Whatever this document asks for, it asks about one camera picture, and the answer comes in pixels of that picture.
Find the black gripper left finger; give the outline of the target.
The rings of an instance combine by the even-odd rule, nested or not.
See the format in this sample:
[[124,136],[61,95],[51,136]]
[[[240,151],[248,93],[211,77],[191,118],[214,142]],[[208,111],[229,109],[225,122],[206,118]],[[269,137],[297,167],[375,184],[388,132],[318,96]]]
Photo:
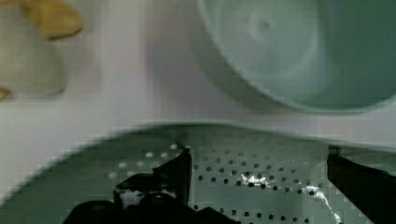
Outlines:
[[77,205],[64,224],[239,224],[211,207],[188,206],[191,173],[191,154],[184,148],[150,173],[120,182],[112,201]]

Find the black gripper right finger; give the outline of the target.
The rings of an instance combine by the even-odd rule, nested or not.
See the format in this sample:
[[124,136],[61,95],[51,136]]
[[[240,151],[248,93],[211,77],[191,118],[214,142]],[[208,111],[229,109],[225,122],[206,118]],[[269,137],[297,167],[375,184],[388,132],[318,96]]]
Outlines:
[[395,224],[395,176],[344,157],[327,159],[328,179],[374,224]]

